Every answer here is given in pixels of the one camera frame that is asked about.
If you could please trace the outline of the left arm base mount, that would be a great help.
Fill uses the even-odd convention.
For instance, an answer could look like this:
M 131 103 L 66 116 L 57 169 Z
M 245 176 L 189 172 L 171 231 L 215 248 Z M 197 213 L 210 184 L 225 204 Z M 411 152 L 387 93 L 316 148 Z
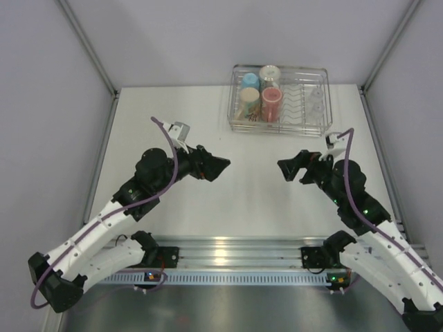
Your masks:
M 153 269 L 176 268 L 179 262 L 179 247 L 158 246 L 147 254 L 145 266 Z

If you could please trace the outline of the clear plastic cup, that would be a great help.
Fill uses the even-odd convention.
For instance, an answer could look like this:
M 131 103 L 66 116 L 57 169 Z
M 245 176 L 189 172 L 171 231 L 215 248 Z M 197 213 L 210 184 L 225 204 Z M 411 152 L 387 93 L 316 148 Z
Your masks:
M 307 97 L 307 102 L 311 104 L 322 104 L 324 98 L 323 90 L 320 87 L 315 87 L 311 90 Z
M 325 106 L 322 103 L 314 103 L 307 111 L 306 120 L 311 125 L 317 125 L 322 119 Z

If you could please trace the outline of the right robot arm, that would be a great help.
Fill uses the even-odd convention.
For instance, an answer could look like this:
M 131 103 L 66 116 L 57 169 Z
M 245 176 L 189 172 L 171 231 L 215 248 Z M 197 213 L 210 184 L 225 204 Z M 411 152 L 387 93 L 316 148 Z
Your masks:
M 356 272 L 395 307 L 409 331 L 441 331 L 442 279 L 408 243 L 387 210 L 366 192 L 359 164 L 349 158 L 323 158 L 306 149 L 277 164 L 286 181 L 305 170 L 300 183 L 317 185 L 351 230 L 324 240 L 320 253 L 326 265 Z

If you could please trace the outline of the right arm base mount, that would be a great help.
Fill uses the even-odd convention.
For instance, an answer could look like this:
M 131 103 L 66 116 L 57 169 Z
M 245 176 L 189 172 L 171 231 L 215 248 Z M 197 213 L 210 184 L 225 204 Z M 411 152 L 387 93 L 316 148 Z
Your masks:
M 322 246 L 305 246 L 300 249 L 302 267 L 314 274 L 338 266 L 336 257 Z

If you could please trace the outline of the light blue mug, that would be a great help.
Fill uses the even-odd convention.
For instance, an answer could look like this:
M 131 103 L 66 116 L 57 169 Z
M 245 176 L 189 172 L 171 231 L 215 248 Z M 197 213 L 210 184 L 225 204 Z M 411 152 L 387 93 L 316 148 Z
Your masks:
M 260 79 L 255 73 L 246 73 L 244 74 L 241 84 L 241 89 L 253 88 L 256 90 L 260 89 Z

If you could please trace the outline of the pink ghost pattern mug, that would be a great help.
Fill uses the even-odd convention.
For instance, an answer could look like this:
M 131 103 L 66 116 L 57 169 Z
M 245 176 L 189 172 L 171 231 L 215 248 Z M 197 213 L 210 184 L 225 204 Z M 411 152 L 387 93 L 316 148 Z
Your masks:
M 265 88 L 261 94 L 261 118 L 264 122 L 277 122 L 280 118 L 283 92 L 279 88 Z

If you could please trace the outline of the white floral mug orange inside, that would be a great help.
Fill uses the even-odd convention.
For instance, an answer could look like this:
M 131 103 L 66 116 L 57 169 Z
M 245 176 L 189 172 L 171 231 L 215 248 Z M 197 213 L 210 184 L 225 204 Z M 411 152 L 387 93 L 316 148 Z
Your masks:
M 280 87 L 281 70 L 275 65 L 263 66 L 259 71 L 260 88 Z

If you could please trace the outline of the beige coral pattern mug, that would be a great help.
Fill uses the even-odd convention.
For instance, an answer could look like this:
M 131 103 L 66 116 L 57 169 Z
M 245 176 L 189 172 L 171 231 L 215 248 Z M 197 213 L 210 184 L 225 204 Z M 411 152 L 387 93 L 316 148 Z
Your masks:
M 253 87 L 246 87 L 239 92 L 238 110 L 235 120 L 257 121 L 260 113 L 260 92 Z

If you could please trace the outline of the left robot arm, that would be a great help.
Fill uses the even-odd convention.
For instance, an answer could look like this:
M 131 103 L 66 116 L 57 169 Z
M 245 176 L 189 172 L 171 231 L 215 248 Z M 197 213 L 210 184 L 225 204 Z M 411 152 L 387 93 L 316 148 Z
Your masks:
M 174 148 L 173 152 L 169 158 L 160 148 L 145 151 L 134 176 L 96 217 L 60 247 L 30 257 L 34 291 L 56 313 L 75 306 L 92 286 L 119 270 L 165 266 L 162 247 L 146 231 L 136 231 L 109 251 L 102 248 L 153 210 L 170 184 L 186 176 L 212 182 L 230 165 L 228 159 L 213 156 L 201 145 Z

